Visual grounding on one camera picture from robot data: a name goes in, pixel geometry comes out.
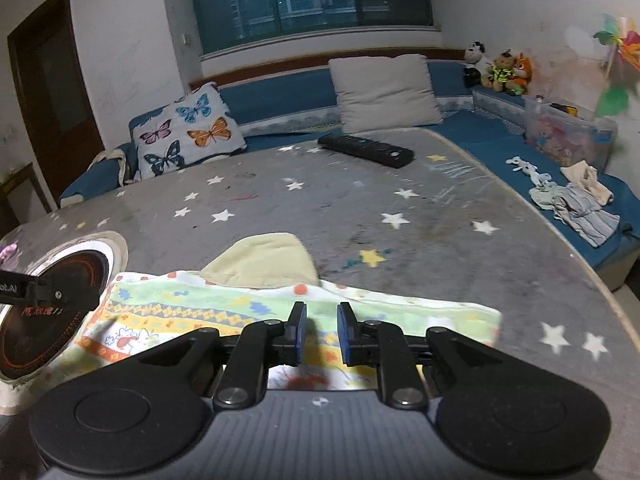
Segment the green patterned child shirt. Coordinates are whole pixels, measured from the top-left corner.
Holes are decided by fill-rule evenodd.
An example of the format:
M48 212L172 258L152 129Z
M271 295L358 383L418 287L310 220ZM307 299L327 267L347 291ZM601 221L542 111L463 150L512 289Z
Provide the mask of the green patterned child shirt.
M270 370L273 389L359 390L375 385L370 367L344 365L336 308L347 302L357 318L390 322L408 335L442 326L491 346L499 311L473 304L370 292L318 278L302 243L288 233L244 238L201 271L163 275L122 272L77 336L38 378L41 388L149 350L197 328L221 335L270 318L286 320L294 302L307 306L307 337L299 366Z

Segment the pink hair scrunchie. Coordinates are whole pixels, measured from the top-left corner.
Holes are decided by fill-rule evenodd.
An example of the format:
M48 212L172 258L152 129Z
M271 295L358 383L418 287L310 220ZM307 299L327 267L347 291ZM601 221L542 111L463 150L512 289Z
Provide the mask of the pink hair scrunchie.
M6 268L17 254L17 244L9 244L0 249L0 266Z

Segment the round built-in induction cooker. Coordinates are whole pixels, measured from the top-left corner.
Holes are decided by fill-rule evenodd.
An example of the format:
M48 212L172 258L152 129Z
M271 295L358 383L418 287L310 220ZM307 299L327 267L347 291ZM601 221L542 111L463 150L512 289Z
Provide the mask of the round built-in induction cooker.
M80 278L99 289L101 302L108 284L127 263L126 240L114 231L102 231L55 246L18 272ZM98 360L79 345L94 310L2 304L3 416L25 411L61 382L96 368Z

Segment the black remote control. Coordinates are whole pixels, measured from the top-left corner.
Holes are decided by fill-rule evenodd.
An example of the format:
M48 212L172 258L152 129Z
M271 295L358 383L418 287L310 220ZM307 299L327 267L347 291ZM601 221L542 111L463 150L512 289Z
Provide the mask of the black remote control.
M405 167L414 159L414 151L408 148L347 134L325 134L318 139L318 145L326 150L394 169Z

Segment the butterfly print pillow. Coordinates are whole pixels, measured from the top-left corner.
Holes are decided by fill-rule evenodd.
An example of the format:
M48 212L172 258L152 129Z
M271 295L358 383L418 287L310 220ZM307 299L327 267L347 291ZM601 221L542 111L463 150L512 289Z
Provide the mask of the butterfly print pillow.
M211 82L134 127L132 138L143 180L246 149L240 127Z

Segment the pale green small garment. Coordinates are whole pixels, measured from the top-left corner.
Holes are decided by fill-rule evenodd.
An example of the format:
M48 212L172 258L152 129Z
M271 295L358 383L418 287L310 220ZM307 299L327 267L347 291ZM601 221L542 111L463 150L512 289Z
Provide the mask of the pale green small garment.
M542 210L565 209L564 186L554 182L535 186L528 191L530 199Z

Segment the white small toy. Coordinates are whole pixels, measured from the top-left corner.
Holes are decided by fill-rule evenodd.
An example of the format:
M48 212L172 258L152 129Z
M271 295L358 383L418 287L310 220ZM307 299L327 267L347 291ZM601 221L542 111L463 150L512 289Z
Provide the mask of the white small toy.
M530 162L526 162L524 159L521 159L520 156L514 156L507 159L506 164L512 166L512 170L514 172L521 171L523 174L527 174L528 176L536 174L537 172L536 166Z

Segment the striped grey garment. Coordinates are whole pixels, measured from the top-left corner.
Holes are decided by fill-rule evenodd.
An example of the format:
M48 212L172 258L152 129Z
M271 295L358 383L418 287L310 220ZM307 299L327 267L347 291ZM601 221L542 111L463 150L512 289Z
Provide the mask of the striped grey garment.
M555 218L573 229L591 247L600 247L617 230L620 217L604 210L594 197L575 188L560 186L552 198Z

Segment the blue sofa bench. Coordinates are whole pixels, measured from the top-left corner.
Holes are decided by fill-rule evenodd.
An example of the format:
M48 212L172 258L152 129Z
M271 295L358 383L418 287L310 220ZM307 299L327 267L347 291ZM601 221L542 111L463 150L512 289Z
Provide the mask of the blue sofa bench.
M203 162L310 139L431 128L472 154L561 229L596 270L639 255L639 202L604 171L616 125L585 122L546 100L467 87L456 62L424 61L416 79L370 84L334 58L326 67L218 87L200 84L134 118L127 143L96 155L63 206Z

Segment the beige small garment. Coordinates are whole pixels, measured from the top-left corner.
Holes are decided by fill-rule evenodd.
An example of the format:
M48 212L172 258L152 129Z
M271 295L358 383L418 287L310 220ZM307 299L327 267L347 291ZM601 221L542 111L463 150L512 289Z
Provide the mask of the beige small garment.
M589 193L600 206L608 205L614 200L614 194L599 181L597 169L585 160L561 167L560 170L568 182Z

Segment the clear plastic toy box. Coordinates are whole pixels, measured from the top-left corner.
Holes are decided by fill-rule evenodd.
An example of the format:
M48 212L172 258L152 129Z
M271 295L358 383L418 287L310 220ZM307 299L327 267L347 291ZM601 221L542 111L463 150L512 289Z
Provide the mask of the clear plastic toy box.
M580 107L526 96L525 142L560 166L584 160L605 170L617 136L617 124L608 118L594 118Z

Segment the bear plush toy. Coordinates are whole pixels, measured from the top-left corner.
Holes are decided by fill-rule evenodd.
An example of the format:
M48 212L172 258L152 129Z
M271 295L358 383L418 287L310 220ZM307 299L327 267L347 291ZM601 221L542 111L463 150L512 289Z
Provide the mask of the bear plush toy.
M506 83L514 75L514 65L515 58L511 50L503 51L494 59L494 62L487 66L480 83L486 89L503 92L506 88Z

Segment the panda plush toy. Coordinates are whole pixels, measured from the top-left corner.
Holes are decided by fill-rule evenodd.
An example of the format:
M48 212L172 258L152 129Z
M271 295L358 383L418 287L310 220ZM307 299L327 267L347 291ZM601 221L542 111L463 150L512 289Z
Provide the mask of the panda plush toy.
M490 64L482 42L474 41L464 51L463 83L466 88L478 86Z

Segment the orange plush toy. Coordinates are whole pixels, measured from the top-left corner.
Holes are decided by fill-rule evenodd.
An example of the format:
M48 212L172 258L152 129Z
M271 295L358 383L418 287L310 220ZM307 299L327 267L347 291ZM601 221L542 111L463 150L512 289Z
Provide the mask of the orange plush toy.
M509 80L508 89L514 94L514 96L526 94L532 79L532 61L524 53L520 53L515 60L513 66L513 77Z

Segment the colourful pinwheel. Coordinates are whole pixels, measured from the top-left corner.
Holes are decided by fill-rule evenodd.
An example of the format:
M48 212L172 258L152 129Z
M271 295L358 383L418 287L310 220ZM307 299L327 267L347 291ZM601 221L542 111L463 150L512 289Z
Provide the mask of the colourful pinwheel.
M594 114L613 117L626 113L631 100L639 99L639 27L626 16L604 14L603 28L593 38L608 48L604 87Z

